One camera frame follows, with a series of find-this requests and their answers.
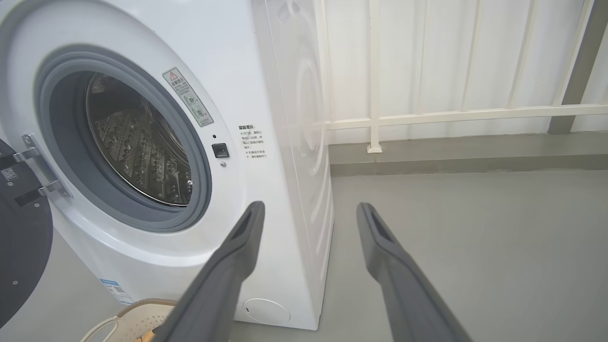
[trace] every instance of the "white metal railing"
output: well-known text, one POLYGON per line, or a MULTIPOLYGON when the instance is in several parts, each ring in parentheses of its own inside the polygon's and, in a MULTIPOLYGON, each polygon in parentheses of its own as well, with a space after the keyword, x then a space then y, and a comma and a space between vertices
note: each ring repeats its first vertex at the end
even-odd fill
MULTIPOLYGON (((608 114, 608 89, 606 96, 603 98, 602 104, 597 105, 562 105, 564 94, 570 76, 574 68, 578 51, 581 47, 581 42, 585 34, 587 22, 591 14, 594 0, 585 0, 582 6, 581 14, 578 20, 578 25, 575 32, 575 40, 572 48, 570 49, 570 55, 568 56, 568 63, 563 76, 561 77, 561 83, 556 92, 553 105, 550 106, 528 106, 522 108, 516 108, 516 96, 518 94, 520 81, 522 79, 523 70, 525 68, 526 59, 528 57, 530 49, 530 41, 532 31, 534 30, 534 24, 536 22, 537 12, 537 0, 530 1, 530 8, 528 9, 527 20, 525 24, 525 30, 523 33, 523 40, 517 60, 517 66, 515 70, 515 76, 511 85, 511 91, 508 98, 506 108, 491 108, 487 110, 468 110, 468 96, 469 96, 469 79, 471 72, 474 67, 475 49, 477 48, 480 18, 483 10, 484 0, 477 0, 475 5, 475 23, 473 26, 471 50, 469 53, 469 60, 467 63, 465 87, 463 91, 462 106, 459 111, 448 111, 440 113, 416 113, 417 108, 420 108, 421 102, 421 91, 420 85, 418 85, 418 98, 417 103, 414 104, 414 114, 408 115, 397 115, 397 116, 382 116, 380 114, 380 1, 381 0, 368 0, 369 3, 369 15, 370 15, 370 117, 363 119, 347 119, 347 120, 335 120, 335 113, 333 110, 333 99, 331 95, 331 84, 328 87, 329 94, 329 106, 330 106, 330 120, 326 122, 326 128, 328 130, 344 130, 349 128, 369 128, 371 130, 370 145, 368 146, 368 153, 381 153, 382 148, 379 145, 379 128, 381 126, 392 126, 392 125, 408 125, 408 124, 425 124, 432 122, 453 122, 453 121, 467 121, 467 120, 487 120, 487 119, 509 119, 509 118, 523 118, 523 117, 552 117, 552 116, 572 116, 572 115, 594 115, 594 114, 608 114)), ((421 82, 423 79, 424 71, 424 50, 426 39, 427 28, 427 4, 430 0, 425 0, 424 5, 424 29, 423 29, 423 62, 421 65, 421 82)), ((322 6, 322 17, 319 26, 320 36, 324 40, 321 42, 325 44, 327 58, 330 58, 331 52, 329 51, 328 36, 327 36, 327 22, 325 15, 325 0, 320 0, 320 6, 322 6)), ((330 73, 329 79, 331 79, 331 71, 329 66, 324 68, 326 72, 330 73)))

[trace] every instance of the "washing machine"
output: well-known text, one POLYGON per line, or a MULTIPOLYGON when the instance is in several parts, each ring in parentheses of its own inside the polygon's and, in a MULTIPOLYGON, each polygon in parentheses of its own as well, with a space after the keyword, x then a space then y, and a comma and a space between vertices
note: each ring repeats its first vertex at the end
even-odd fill
POLYGON ((15 151, 0 157, 41 182, 21 207, 47 196, 56 231, 130 304, 178 299, 261 200, 235 319, 317 329, 334 212, 314 1, 3 0, 0 19, 15 151))

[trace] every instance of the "perforated plastic basket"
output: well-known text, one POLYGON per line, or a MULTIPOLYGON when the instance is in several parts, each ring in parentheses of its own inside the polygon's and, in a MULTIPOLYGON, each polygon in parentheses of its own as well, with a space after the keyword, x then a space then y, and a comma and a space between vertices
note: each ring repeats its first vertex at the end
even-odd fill
POLYGON ((169 316, 177 301, 168 299, 144 299, 135 302, 118 313, 99 323, 91 329, 80 342, 95 341, 103 342, 133 342, 136 338, 160 326, 169 316), (106 337, 98 337, 96 333, 102 329, 114 325, 106 337))

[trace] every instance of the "metal drum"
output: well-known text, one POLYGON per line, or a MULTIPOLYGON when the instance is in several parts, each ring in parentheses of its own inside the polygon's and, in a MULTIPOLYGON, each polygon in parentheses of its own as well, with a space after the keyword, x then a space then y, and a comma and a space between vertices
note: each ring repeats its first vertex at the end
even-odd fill
POLYGON ((110 166, 145 196, 186 206, 190 166, 179 139, 152 104, 121 81, 94 74, 86 114, 95 143, 110 166))

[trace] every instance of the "metal hinge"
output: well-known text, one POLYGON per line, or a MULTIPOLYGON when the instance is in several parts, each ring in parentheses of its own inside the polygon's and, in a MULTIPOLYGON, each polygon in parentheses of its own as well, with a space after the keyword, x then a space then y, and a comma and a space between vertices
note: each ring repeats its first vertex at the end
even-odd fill
POLYGON ((38 194, 40 196, 48 196, 52 192, 57 191, 64 197, 71 197, 72 195, 67 191, 66 186, 59 180, 59 177, 57 177, 57 174, 49 164, 48 159, 44 153, 41 152, 33 135, 24 134, 21 137, 23 138, 23 142, 26 143, 26 147, 28 147, 28 149, 20 153, 15 153, 13 155, 0 158, 0 169, 11 167, 26 160, 31 160, 34 164, 36 164, 36 166, 38 166, 38 170, 40 170, 42 176, 44 176, 49 182, 47 185, 38 189, 38 194))

